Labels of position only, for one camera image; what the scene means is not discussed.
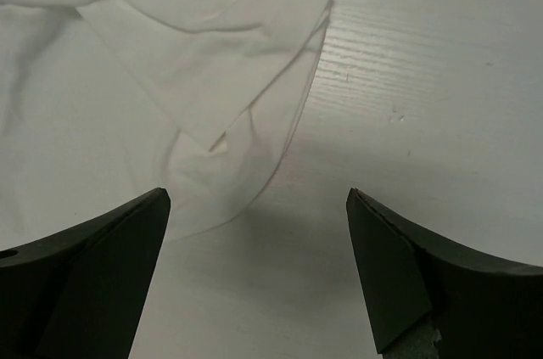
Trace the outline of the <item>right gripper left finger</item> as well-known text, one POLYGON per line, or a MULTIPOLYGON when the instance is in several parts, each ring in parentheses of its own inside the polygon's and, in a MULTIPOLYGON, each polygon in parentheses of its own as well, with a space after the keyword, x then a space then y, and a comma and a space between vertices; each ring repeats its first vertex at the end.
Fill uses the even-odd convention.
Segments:
POLYGON ((155 188, 1 253, 3 358, 127 358, 171 210, 155 188))

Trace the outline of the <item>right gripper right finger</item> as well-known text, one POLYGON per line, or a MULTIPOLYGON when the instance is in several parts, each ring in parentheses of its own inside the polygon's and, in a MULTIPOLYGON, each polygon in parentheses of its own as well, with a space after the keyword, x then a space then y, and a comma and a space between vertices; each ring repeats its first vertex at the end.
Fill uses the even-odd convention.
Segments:
POLYGON ((384 358, 539 358, 542 270, 459 244, 349 191, 351 243, 384 358))

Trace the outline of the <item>white cartoon-print t-shirt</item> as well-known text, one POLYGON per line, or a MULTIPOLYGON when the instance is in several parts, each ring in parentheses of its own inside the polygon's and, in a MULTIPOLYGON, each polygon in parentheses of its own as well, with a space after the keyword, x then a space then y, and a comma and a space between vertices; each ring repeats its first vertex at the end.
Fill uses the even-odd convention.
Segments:
POLYGON ((168 238, 270 181, 333 0, 1 0, 1 245, 156 187, 168 238))

